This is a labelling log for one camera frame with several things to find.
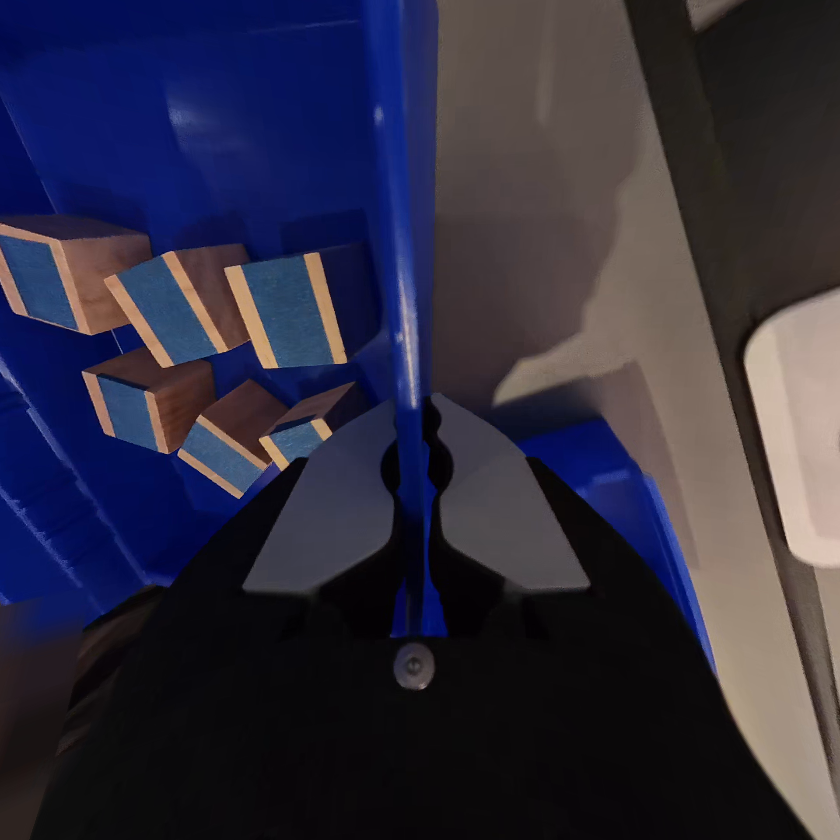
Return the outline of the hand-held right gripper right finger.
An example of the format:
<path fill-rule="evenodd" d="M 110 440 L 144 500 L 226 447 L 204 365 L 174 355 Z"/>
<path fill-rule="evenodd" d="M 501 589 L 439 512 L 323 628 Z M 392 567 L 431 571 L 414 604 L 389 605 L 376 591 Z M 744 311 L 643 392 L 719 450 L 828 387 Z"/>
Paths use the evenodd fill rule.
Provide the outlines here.
<path fill-rule="evenodd" d="M 439 393 L 427 399 L 424 433 L 447 546 L 499 575 L 515 592 L 590 587 L 519 446 Z"/>

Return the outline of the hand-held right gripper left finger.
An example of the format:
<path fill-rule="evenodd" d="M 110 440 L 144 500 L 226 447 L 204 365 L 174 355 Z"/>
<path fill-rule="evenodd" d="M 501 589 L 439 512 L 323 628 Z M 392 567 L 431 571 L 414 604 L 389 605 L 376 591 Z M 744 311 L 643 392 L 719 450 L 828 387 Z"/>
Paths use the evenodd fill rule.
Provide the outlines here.
<path fill-rule="evenodd" d="M 395 407 L 383 402 L 350 421 L 309 457 L 243 590 L 310 595 L 384 548 L 395 503 L 382 477 L 396 441 Z"/>

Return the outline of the blue plastic bin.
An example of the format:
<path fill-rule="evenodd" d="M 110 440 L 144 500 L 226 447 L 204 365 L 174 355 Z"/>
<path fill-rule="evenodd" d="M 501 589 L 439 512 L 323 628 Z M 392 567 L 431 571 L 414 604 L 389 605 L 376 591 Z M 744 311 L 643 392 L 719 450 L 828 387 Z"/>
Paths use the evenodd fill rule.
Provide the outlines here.
<path fill-rule="evenodd" d="M 242 244 L 253 261 L 364 243 L 380 328 L 350 363 L 264 371 L 293 406 L 357 382 L 395 407 L 408 626 L 420 628 L 434 242 L 436 2 L 2 2 L 2 218 L 70 215 L 153 255 Z M 275 478 L 234 498 L 105 435 L 81 373 L 140 347 L 14 314 L 2 290 L 2 606 L 89 623 L 168 585 Z"/>
<path fill-rule="evenodd" d="M 714 673 L 717 665 L 689 567 L 656 481 L 630 456 L 606 420 L 517 439 L 586 500 L 646 561 L 675 601 Z"/>

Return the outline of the pile of striped wooden cubes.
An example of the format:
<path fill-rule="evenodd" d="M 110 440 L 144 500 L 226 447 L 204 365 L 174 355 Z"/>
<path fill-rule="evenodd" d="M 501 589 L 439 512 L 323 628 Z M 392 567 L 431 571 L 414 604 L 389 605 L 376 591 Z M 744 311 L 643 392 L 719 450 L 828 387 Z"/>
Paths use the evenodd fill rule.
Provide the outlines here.
<path fill-rule="evenodd" d="M 212 358 L 247 345 L 264 371 L 350 363 L 380 328 L 364 243 L 253 261 L 242 244 L 153 255 L 150 238 L 70 215 L 2 218 L 14 314 L 140 347 L 84 370 L 102 432 L 186 465 L 240 499 L 308 456 L 366 403 L 352 381 L 288 406 L 254 379 L 219 395 Z"/>

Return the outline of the white board stand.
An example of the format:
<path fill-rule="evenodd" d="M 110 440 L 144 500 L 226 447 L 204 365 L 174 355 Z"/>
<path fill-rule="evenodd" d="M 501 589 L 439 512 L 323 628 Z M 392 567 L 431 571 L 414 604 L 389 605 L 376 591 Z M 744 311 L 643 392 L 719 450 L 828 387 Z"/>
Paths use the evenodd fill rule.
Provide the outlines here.
<path fill-rule="evenodd" d="M 839 566 L 839 289 L 776 312 L 743 352 L 784 540 Z"/>

